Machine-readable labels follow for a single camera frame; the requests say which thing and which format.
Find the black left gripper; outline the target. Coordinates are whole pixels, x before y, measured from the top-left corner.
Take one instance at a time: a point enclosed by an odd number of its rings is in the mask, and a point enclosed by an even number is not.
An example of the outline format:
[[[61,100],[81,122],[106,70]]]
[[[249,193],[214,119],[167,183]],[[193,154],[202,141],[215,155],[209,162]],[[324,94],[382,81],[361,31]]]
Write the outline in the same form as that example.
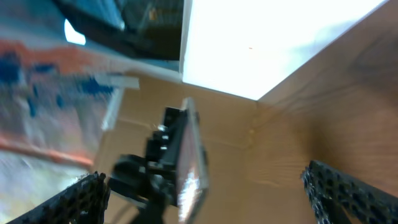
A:
[[[187,121],[187,111],[167,107],[162,123],[146,139],[144,156],[123,154],[117,160],[108,182],[111,190],[138,202],[163,192],[176,206],[177,163]]]

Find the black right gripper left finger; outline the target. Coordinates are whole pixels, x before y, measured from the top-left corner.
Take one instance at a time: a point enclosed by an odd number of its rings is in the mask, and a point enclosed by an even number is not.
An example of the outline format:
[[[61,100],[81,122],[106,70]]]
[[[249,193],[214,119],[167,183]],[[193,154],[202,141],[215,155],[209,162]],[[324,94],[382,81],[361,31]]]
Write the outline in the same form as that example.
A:
[[[111,190],[95,172],[7,224],[103,224]]]

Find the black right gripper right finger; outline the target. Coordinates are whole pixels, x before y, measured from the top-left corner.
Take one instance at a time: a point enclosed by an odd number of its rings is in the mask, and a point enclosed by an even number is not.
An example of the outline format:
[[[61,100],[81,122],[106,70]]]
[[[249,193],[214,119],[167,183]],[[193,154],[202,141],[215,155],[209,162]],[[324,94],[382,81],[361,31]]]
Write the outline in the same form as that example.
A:
[[[317,223],[397,224],[397,197],[320,161],[311,161],[301,174],[304,191]]]

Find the colourful abstract painting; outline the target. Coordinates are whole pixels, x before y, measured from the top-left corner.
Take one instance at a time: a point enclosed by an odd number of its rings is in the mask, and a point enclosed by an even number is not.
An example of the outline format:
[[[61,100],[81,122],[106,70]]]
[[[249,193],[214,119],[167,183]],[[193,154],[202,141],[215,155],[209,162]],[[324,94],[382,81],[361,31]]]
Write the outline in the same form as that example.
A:
[[[68,45],[1,41],[1,222],[86,176],[139,80]]]

